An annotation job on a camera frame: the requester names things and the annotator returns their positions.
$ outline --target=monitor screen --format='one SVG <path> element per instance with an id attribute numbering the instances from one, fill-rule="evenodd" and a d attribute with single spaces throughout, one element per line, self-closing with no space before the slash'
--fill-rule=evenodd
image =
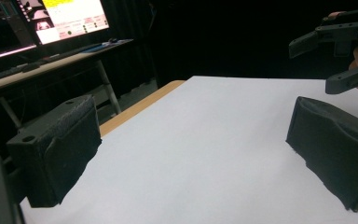
<path id="1" fill-rule="evenodd" d="M 0 0 L 0 58 L 36 48 L 21 16 L 11 0 Z"/>
<path id="2" fill-rule="evenodd" d="M 100 0 L 15 0 L 38 44 L 109 28 Z"/>

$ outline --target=computer monitor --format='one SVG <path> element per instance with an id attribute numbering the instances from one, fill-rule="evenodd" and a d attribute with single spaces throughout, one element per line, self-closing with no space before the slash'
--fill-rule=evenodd
<path id="1" fill-rule="evenodd" d="M 109 28 L 100 0 L 14 0 L 39 45 Z"/>
<path id="2" fill-rule="evenodd" d="M 0 58 L 35 49 L 32 33 L 11 0 L 0 0 Z"/>

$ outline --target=dark background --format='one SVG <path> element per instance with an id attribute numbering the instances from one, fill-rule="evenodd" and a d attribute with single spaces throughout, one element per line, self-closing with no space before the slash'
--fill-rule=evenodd
<path id="1" fill-rule="evenodd" d="M 45 46 L 26 55 L 0 61 L 24 63 L 29 59 L 64 52 L 110 37 L 133 38 L 134 45 L 104 55 L 103 64 L 119 97 L 156 78 L 158 86 L 192 76 L 317 78 L 346 70 L 352 57 L 335 58 L 333 45 L 289 59 L 289 43 L 311 32 L 333 11 L 358 9 L 358 1 L 231 1 L 231 0 L 102 0 L 111 28 L 88 36 Z M 27 88 L 6 92 L 16 114 L 27 121 L 61 102 L 89 90 L 96 71 L 76 79 L 52 77 Z M 0 154 L 17 133 L 0 106 Z"/>

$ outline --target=white table surface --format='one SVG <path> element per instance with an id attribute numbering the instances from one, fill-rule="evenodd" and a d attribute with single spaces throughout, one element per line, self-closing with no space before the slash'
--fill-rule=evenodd
<path id="1" fill-rule="evenodd" d="M 27 223 L 356 224 L 285 142 L 297 96 L 358 117 L 324 80 L 192 77 L 107 134 L 62 204 L 24 200 Z"/>

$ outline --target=keyboard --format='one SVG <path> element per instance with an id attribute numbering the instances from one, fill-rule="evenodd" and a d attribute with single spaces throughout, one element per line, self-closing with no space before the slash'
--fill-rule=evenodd
<path id="1" fill-rule="evenodd" d="M 12 76 L 12 75 L 20 73 L 20 72 L 29 72 L 29 71 L 31 71 L 33 69 L 38 68 L 40 65 L 43 65 L 43 64 L 46 64 L 46 63 L 53 63 L 53 62 L 56 62 L 58 60 L 61 60 L 61 59 L 76 55 L 76 54 L 78 54 L 80 52 L 83 52 L 85 50 L 98 48 L 100 46 L 101 46 L 101 43 L 90 44 L 90 45 L 87 45 L 87 46 L 84 46 L 84 47 L 80 47 L 78 49 L 72 49 L 72 50 L 66 51 L 66 52 L 64 52 L 62 54 L 58 54 L 57 56 L 54 56 L 54 57 L 44 58 L 44 59 L 38 60 L 38 61 L 36 61 L 34 63 L 28 63 L 28 64 L 26 64 L 24 66 L 12 67 L 10 69 L 7 69 L 5 71 L 0 72 L 0 78 L 9 77 L 9 76 Z"/>

